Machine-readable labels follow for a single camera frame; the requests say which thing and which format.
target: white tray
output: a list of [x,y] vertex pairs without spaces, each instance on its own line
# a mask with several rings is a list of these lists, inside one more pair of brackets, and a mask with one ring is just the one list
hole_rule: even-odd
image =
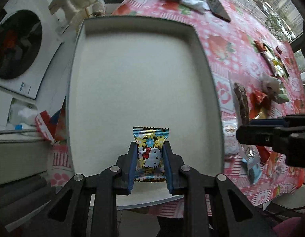
[[[67,95],[75,173],[101,173],[128,152],[133,126],[167,127],[172,151],[203,174],[223,172],[218,99],[190,25],[138,16],[91,18],[80,29]],[[118,208],[179,197],[166,183],[135,182]]]

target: hello kitty face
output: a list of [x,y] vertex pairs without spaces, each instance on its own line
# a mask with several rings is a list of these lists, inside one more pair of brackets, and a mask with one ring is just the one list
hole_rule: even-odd
[[158,148],[145,148],[143,158],[145,159],[144,167],[156,168],[160,164],[161,152]]

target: pink tablecloth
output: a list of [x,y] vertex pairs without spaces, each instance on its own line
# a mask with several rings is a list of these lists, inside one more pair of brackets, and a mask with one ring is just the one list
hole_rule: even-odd
[[[290,74],[288,80],[283,80],[290,102],[272,103],[271,117],[305,113],[303,85],[289,43],[277,41],[260,22],[242,8],[228,0],[220,1],[231,18],[230,23],[213,16],[210,11],[202,15],[172,0],[125,0],[113,15],[146,15],[177,20],[194,26],[210,63],[223,118],[235,114],[228,71],[237,73],[242,76],[244,82],[249,83],[246,86],[248,93],[251,93],[252,89],[259,90],[260,75],[262,72],[271,74],[271,71],[257,53],[253,40],[267,41],[273,48],[279,46],[283,52],[281,58]],[[296,190],[302,169],[288,167],[284,161],[285,156],[280,154],[273,156],[272,163],[269,159],[265,166],[261,166],[263,175],[255,185],[250,185],[247,172],[241,167],[240,157],[226,160],[224,173],[254,205],[259,205],[284,192],[294,193]],[[50,162],[52,184],[64,185],[73,175],[65,141],[54,146]],[[275,169],[281,173],[274,180]],[[152,206],[149,213],[182,218],[183,205],[183,199],[180,199]]]

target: candy wrapper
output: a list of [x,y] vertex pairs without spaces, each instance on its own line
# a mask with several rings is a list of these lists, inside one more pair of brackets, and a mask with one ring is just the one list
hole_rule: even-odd
[[240,143],[236,139],[236,130],[238,128],[236,117],[222,119],[225,156],[231,156],[239,153]]
[[285,65],[281,61],[279,52],[276,50],[275,53],[265,42],[262,43],[259,41],[254,41],[254,43],[256,44],[256,47],[259,50],[261,56],[266,60],[274,76],[288,78],[289,77],[288,71]]
[[277,46],[275,47],[276,51],[281,55],[282,54],[282,51],[280,50],[280,48]]
[[261,162],[263,164],[266,164],[268,161],[268,158],[270,157],[271,152],[268,151],[264,146],[257,146],[257,149],[259,151]]
[[251,119],[266,119],[271,108],[271,101],[267,94],[258,90],[254,90],[249,95],[252,109],[249,112],[249,118]]
[[260,155],[256,146],[242,144],[239,155],[245,159],[247,168],[252,169],[255,164],[260,164]]
[[256,184],[262,176],[262,171],[259,164],[255,164],[251,169],[248,169],[247,161],[242,159],[243,167],[247,169],[250,184]]
[[249,107],[246,89],[242,84],[234,83],[233,90],[239,106],[238,114],[240,115],[241,124],[249,125]]
[[138,148],[135,181],[164,182],[162,146],[169,128],[134,127],[133,133]]
[[261,86],[262,91],[276,103],[282,104],[290,101],[287,96],[286,88],[281,80],[263,73],[261,78]]

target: blue bottle cap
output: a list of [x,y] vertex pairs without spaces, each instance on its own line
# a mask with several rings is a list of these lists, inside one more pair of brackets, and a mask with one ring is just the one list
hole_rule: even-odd
[[15,126],[15,130],[22,130],[22,129],[23,129],[22,125],[16,125]]

